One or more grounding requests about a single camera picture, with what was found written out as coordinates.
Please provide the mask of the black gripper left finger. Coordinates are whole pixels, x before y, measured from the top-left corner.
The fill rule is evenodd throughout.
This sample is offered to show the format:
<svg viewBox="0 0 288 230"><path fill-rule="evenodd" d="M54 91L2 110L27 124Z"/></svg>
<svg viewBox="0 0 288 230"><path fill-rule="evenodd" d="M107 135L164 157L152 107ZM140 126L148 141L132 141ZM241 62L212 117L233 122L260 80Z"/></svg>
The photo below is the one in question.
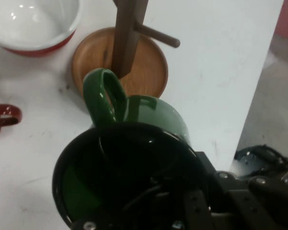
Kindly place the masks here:
<svg viewBox="0 0 288 230"><path fill-rule="evenodd" d="M105 204L72 224L73 230L212 230L201 190L146 189Z"/></svg>

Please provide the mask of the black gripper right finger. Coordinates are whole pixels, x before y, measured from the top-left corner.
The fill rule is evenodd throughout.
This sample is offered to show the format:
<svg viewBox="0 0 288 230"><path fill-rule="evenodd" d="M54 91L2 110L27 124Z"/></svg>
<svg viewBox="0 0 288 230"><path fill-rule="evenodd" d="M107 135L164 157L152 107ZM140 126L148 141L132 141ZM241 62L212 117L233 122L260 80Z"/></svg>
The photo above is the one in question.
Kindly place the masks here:
<svg viewBox="0 0 288 230"><path fill-rule="evenodd" d="M255 176L246 181L216 171L203 152L197 152L205 181L205 201L213 230L288 230L288 185Z"/></svg>

